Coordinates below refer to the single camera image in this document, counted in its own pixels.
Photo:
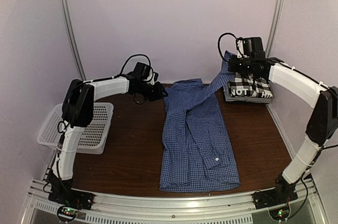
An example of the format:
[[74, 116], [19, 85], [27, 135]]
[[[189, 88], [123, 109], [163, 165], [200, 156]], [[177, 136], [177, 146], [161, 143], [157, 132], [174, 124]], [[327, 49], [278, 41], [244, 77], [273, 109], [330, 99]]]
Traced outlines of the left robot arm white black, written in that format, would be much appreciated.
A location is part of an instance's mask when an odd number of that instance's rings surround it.
[[95, 101], [120, 94], [140, 94], [145, 101], [157, 101], [168, 96], [160, 82], [147, 81], [147, 77], [135, 72], [89, 81], [71, 81], [62, 104], [63, 130], [48, 175], [51, 191], [63, 204], [71, 205], [76, 200], [76, 193], [71, 189], [73, 164], [79, 140], [93, 119]]

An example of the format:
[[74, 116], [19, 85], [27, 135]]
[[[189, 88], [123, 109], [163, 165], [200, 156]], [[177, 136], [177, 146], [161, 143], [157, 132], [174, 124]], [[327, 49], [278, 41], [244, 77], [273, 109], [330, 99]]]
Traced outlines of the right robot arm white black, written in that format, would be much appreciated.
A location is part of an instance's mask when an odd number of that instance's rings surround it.
[[296, 156], [275, 180], [271, 191], [274, 203], [283, 203], [295, 184], [309, 170], [337, 130], [337, 87], [316, 81], [277, 58], [238, 58], [229, 60], [229, 71], [264, 78], [300, 98], [312, 110], [305, 138]]

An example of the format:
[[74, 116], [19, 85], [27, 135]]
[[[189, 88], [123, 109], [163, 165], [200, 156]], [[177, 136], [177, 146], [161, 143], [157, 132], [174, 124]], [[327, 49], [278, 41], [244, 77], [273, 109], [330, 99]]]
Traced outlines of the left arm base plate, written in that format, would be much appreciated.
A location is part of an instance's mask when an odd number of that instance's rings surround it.
[[78, 190], [65, 190], [62, 188], [60, 191], [52, 188], [48, 199], [63, 206], [71, 207], [77, 210], [91, 210], [94, 195], [89, 192]]

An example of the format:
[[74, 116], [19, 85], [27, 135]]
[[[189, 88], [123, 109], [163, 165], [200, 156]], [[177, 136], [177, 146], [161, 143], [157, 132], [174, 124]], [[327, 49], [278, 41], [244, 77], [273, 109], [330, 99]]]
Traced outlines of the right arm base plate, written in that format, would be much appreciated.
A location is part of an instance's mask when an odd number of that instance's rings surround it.
[[255, 204], [255, 208], [258, 210], [287, 204], [290, 201], [298, 199], [298, 195], [296, 192], [286, 194], [279, 193], [275, 188], [272, 188], [263, 191], [255, 191], [252, 194], [252, 199]]

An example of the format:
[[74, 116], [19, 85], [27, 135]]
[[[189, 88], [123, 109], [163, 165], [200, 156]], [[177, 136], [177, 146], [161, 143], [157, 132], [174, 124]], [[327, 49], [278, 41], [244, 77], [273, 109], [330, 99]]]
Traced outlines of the blue checked shirt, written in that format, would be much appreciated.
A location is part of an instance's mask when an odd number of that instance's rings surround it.
[[200, 78], [166, 88], [166, 118], [159, 189], [177, 193], [225, 191], [240, 186], [237, 162], [216, 97], [233, 78], [225, 52], [221, 70], [209, 85]]

